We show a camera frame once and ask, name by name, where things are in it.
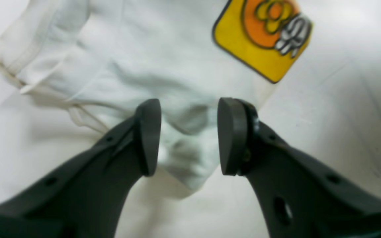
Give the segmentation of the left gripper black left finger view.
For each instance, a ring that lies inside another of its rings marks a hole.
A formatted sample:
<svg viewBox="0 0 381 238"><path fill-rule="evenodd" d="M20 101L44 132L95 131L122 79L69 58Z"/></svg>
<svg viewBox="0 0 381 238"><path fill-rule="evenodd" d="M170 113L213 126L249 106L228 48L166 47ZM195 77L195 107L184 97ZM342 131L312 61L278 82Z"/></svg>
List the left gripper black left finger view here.
<svg viewBox="0 0 381 238"><path fill-rule="evenodd" d="M158 99L140 104L90 149L0 204L0 238L113 238L129 191L155 174Z"/></svg>

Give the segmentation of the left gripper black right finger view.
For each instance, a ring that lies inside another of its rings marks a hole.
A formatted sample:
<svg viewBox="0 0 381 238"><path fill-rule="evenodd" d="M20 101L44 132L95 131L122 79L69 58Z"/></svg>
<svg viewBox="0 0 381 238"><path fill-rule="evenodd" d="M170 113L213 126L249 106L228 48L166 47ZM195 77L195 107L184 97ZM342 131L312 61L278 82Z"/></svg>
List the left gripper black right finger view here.
<svg viewBox="0 0 381 238"><path fill-rule="evenodd" d="M221 98L224 175L244 176L271 238L381 238L381 199L287 144L241 99Z"/></svg>

